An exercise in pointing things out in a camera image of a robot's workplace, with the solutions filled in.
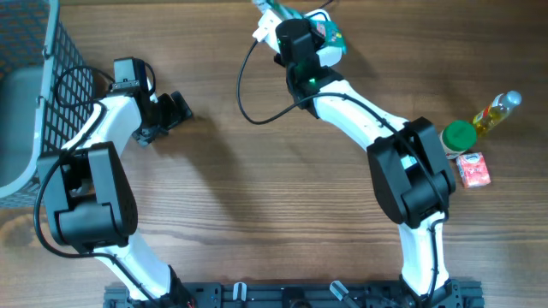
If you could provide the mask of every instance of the wooden table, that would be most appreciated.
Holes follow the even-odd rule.
[[[493,183],[465,190],[457,178],[445,263],[451,276],[483,282],[488,307],[546,307],[548,3],[343,0],[331,11],[349,47],[337,69],[393,114],[442,129],[501,92],[522,93],[474,147]],[[141,233],[184,281],[396,279],[400,240],[373,196],[366,154],[305,111],[263,127],[241,116],[235,80],[259,17],[247,2],[62,9],[90,64],[112,71],[115,58],[145,59],[159,91],[181,91],[194,111],[168,138],[130,142],[122,156]],[[258,48],[244,76],[257,119],[290,104],[272,56]],[[114,275],[47,253],[30,213],[0,211],[0,305],[100,306]]]

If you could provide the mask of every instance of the small red box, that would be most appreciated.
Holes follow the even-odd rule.
[[[462,183],[465,188],[482,187],[491,183],[485,159],[481,153],[460,155],[456,159],[456,165],[461,173]]]

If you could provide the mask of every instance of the bottle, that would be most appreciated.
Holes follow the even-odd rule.
[[[485,136],[520,104],[521,94],[516,91],[497,96],[493,104],[487,106],[472,120],[472,125],[474,125],[478,137]]]
[[[454,121],[439,134],[447,159],[455,159],[470,149],[477,138],[474,126],[466,121]]]

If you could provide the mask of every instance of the gray bin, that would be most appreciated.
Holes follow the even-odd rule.
[[[39,189],[36,160],[61,149],[92,113],[53,101],[53,86],[67,68],[84,64],[63,24],[57,0],[0,0],[0,208],[31,206]],[[64,104],[87,101],[90,71],[64,78]]]

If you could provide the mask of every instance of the green lid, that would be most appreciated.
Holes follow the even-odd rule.
[[[466,121],[454,121],[444,129],[442,140],[445,146],[453,151],[466,151],[478,138],[472,124]]]

